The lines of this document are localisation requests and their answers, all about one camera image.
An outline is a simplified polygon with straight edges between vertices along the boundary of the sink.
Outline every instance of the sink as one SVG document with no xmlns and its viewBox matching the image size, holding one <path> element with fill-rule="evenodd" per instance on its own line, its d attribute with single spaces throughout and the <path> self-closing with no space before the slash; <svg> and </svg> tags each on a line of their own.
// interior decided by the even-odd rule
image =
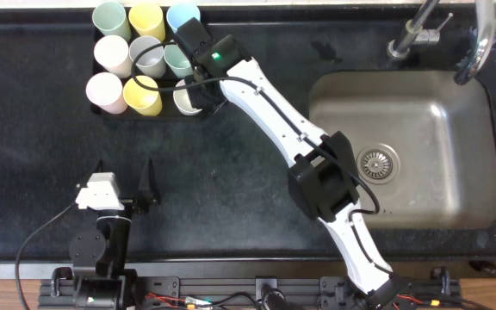
<svg viewBox="0 0 496 310">
<path fill-rule="evenodd" d="M 484 228 L 496 221 L 496 145 L 487 93 L 448 71 L 323 76 L 309 119 L 351 142 L 381 204 L 373 228 Z M 372 201 L 359 187 L 364 208 Z"/>
</svg>

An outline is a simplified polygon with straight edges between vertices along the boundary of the white wall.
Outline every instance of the white wall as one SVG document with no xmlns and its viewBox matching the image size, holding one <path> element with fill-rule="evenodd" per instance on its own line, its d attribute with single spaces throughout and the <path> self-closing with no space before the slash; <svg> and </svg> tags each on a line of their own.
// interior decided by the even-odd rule
<svg viewBox="0 0 496 310">
<path fill-rule="evenodd" d="M 126 6 L 150 0 L 119 0 Z M 103 0 L 0 0 L 0 9 L 8 8 L 92 8 Z M 156 0 L 162 6 L 189 2 L 199 5 L 287 5 L 287 4 L 381 4 L 423 3 L 424 0 Z M 442 0 L 442 3 L 473 3 L 474 0 Z"/>
</svg>

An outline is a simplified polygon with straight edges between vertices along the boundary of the wooden floor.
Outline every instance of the wooden floor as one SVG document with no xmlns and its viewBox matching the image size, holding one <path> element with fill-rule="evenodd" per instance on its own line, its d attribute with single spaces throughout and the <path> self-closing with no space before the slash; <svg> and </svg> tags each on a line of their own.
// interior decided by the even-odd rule
<svg viewBox="0 0 496 310">
<path fill-rule="evenodd" d="M 496 309 L 496 279 L 462 279 L 463 297 Z M 37 307 L 40 281 L 24 280 L 22 289 L 31 309 Z M 14 280 L 0 280 L 0 309 L 21 310 Z"/>
</svg>

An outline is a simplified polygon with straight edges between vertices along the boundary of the sink drain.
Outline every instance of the sink drain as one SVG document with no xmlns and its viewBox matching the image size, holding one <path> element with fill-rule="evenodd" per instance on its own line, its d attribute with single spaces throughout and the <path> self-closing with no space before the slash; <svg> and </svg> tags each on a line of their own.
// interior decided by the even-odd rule
<svg viewBox="0 0 496 310">
<path fill-rule="evenodd" d="M 390 182 L 400 169 L 394 149 L 383 144 L 367 146 L 357 156 L 357 166 L 363 178 L 374 184 Z"/>
<path fill-rule="evenodd" d="M 381 150 L 371 150 L 363 155 L 361 169 L 375 180 L 382 180 L 392 172 L 392 159 Z"/>
</svg>

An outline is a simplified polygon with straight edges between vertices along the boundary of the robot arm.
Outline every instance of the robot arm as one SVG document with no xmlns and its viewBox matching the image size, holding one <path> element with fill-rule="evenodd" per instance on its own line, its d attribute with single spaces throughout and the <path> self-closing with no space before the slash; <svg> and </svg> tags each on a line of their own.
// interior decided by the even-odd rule
<svg viewBox="0 0 496 310">
<path fill-rule="evenodd" d="M 357 166 L 347 138 L 341 133 L 329 137 L 298 113 L 234 37 L 216 42 L 192 19 L 178 29 L 174 40 L 195 68 L 195 79 L 223 78 L 222 95 L 245 111 L 279 149 L 289 167 L 289 193 L 310 218 L 325 225 L 346 262 L 350 279 L 368 297 L 370 306 L 379 308 L 395 297 L 405 283 L 382 259 L 363 216 L 353 212 L 362 207 L 357 183 L 350 177 L 357 174 Z M 319 157 L 314 146 L 345 164 L 349 172 L 326 159 L 314 164 Z"/>
</svg>

